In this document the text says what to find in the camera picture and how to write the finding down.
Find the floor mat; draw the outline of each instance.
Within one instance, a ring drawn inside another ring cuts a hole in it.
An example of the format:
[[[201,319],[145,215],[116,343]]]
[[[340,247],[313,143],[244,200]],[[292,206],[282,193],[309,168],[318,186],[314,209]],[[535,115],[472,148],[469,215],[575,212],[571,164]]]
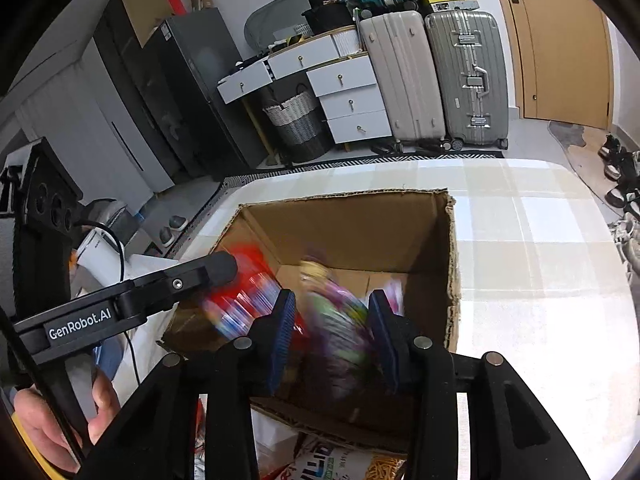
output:
[[[615,187],[616,183],[604,175],[604,162],[598,155],[598,150],[607,140],[608,132],[590,126],[560,123],[551,121],[549,131],[562,144],[569,163],[575,173],[604,201],[605,195]],[[621,209],[607,206],[617,214]]]
[[[407,162],[413,160],[429,160],[429,159],[441,159],[441,158],[504,158],[504,155],[499,150],[465,150],[463,152],[446,152],[441,155],[427,156],[427,155],[415,155],[415,153],[387,155],[387,156],[363,156],[359,158],[345,158],[341,160],[334,160],[329,162],[318,162],[306,164],[304,166],[296,166],[291,170],[259,170],[256,173],[228,176],[224,182],[220,185],[216,193],[209,199],[209,201],[202,207],[200,212],[194,217],[188,227],[181,233],[180,238],[172,246],[171,250],[166,254],[166,258],[173,258],[180,251],[185,243],[191,241],[191,234],[198,228],[200,223],[207,218],[209,212],[213,209],[216,203],[222,198],[225,191],[235,189],[238,187],[246,186],[255,180],[263,178],[270,178],[272,176],[280,176],[292,173],[303,173],[304,171],[315,170],[329,170],[331,168],[344,168],[348,166],[360,166],[362,164],[380,164],[382,162]]]

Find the metal bolt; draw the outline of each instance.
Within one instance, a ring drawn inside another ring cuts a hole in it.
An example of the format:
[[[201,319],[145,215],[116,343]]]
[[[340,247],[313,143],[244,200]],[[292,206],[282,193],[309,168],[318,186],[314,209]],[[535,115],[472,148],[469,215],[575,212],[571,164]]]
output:
[[[431,348],[433,346],[433,341],[428,337],[421,335],[414,339],[414,345],[416,345],[418,348],[426,350],[427,348]]]
[[[238,350],[246,350],[249,348],[254,342],[251,341],[248,337],[239,337],[234,341],[234,346]]]
[[[486,355],[486,361],[493,366],[500,366],[504,362],[504,357],[498,352],[489,352]]]
[[[179,365],[180,361],[182,361],[182,358],[178,354],[167,354],[162,358],[162,366],[173,368]]]

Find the baseboard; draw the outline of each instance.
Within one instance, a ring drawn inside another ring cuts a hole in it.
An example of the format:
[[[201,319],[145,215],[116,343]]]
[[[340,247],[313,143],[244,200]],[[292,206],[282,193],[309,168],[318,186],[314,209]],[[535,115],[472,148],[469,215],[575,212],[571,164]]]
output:
[[[638,146],[638,143],[629,137],[628,133],[617,124],[613,125],[612,134],[619,138],[622,145],[630,152],[640,152],[640,146]]]

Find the suitcase handle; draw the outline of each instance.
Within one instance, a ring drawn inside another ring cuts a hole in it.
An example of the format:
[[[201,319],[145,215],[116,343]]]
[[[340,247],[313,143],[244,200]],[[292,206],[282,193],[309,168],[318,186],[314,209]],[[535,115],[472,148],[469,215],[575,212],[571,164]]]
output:
[[[474,65],[474,70],[476,72],[481,73],[482,86],[484,86],[484,92],[480,93],[480,97],[484,97],[485,95],[488,95],[488,93],[491,91],[491,88],[489,86],[489,73],[484,68],[479,67],[478,65]]]

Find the white drawer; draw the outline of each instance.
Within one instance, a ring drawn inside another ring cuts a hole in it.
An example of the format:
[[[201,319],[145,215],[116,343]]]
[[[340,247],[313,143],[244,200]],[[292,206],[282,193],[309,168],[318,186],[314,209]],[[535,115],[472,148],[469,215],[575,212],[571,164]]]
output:
[[[327,119],[368,114],[385,109],[378,85],[363,86],[325,95],[320,98],[320,102]]]
[[[265,60],[260,60],[229,76],[229,79],[218,86],[218,91],[222,100],[229,104],[272,82]]]
[[[390,137],[391,126],[386,118],[386,112],[358,114],[328,121],[329,129],[336,143],[351,142],[353,140],[377,139]]]
[[[276,79],[307,70],[316,65],[338,59],[338,50],[331,36],[309,40],[269,58],[269,66]]]
[[[323,66],[307,72],[306,75],[318,97],[351,88],[378,84],[369,56],[360,56]]]

